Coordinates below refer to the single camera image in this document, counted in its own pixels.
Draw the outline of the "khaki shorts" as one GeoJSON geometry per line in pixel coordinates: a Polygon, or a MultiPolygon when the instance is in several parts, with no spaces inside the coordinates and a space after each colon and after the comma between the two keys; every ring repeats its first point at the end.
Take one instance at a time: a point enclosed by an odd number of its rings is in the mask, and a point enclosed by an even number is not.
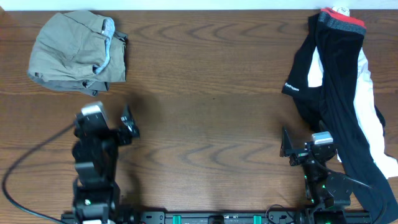
{"type": "Polygon", "coordinates": [[[125,47],[112,18],[90,11],[57,13],[36,38],[28,74],[45,82],[125,82],[125,47]]]}

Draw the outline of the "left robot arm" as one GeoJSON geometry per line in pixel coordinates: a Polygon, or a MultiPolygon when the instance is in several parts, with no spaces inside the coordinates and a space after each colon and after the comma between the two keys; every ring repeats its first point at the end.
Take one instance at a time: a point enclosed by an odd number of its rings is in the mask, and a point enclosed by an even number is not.
{"type": "Polygon", "coordinates": [[[122,126],[111,129],[102,102],[88,104],[74,120],[78,138],[72,149],[78,177],[73,183],[72,212],[77,223],[116,223],[120,188],[115,181],[119,147],[140,137],[128,105],[122,126]]]}

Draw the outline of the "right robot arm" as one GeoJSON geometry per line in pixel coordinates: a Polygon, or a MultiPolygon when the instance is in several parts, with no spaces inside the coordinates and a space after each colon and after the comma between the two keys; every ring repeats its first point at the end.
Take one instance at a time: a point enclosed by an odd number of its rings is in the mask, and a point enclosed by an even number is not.
{"type": "Polygon", "coordinates": [[[315,133],[300,149],[293,148],[286,128],[282,128],[280,157],[288,157],[291,166],[303,169],[305,193],[311,202],[296,212],[294,223],[347,223],[345,207],[351,204],[352,186],[342,174],[332,172],[326,162],[336,155],[336,144],[328,131],[315,133]]]}

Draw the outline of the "grey shorts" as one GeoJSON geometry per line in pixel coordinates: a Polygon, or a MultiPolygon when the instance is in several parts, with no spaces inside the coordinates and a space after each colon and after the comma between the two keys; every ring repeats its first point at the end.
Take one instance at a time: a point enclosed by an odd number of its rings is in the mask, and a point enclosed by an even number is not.
{"type": "Polygon", "coordinates": [[[48,28],[39,32],[27,76],[55,91],[79,91],[96,96],[110,83],[126,81],[127,34],[113,27],[48,28]]]}

